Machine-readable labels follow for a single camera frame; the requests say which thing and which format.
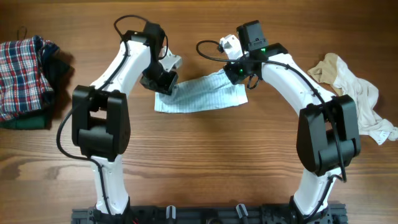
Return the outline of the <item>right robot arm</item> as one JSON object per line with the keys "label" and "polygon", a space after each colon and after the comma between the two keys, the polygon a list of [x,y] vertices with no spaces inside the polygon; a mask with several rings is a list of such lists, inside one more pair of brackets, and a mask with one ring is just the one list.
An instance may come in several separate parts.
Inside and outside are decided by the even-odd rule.
{"label": "right robot arm", "polygon": [[236,35],[223,37],[218,50],[232,84],[257,77],[273,86],[298,114],[297,155],[304,167],[290,203],[299,223],[331,216],[328,197],[337,180],[347,181],[346,167],[361,150],[356,105],[315,83],[280,43],[269,44],[259,21],[245,23]]}

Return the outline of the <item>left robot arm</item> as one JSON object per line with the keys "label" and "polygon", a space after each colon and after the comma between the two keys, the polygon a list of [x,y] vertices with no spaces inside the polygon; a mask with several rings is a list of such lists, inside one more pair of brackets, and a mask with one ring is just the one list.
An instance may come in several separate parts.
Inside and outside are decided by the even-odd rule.
{"label": "left robot arm", "polygon": [[119,50],[105,72],[72,96],[72,142],[95,172],[96,211],[111,217],[127,212],[122,155],[129,144],[131,124],[127,100],[136,83],[170,95],[182,59],[169,52],[159,24],[147,21],[142,31],[121,34]]}

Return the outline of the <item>light blue striped baby pants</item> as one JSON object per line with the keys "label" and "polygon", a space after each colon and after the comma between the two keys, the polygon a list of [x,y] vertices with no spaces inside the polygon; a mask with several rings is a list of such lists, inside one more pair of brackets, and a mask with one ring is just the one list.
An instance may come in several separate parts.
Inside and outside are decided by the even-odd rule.
{"label": "light blue striped baby pants", "polygon": [[239,106],[248,102],[246,87],[230,82],[223,69],[181,82],[172,94],[155,94],[154,110],[161,113],[195,113]]}

